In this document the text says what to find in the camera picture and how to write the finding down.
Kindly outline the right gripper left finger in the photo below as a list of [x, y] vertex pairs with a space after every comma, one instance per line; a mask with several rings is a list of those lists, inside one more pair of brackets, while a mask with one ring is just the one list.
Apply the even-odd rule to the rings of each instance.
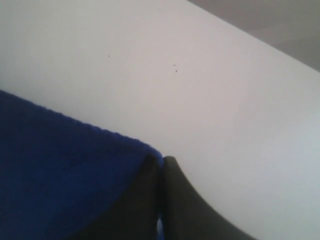
[[160, 166], [147, 155], [133, 182], [108, 210], [69, 240], [156, 240]]

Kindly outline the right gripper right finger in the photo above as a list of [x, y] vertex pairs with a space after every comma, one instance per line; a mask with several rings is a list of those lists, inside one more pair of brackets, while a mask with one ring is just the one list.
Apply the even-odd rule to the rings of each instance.
[[200, 196], [172, 156], [162, 167], [161, 221], [165, 240], [253, 239]]

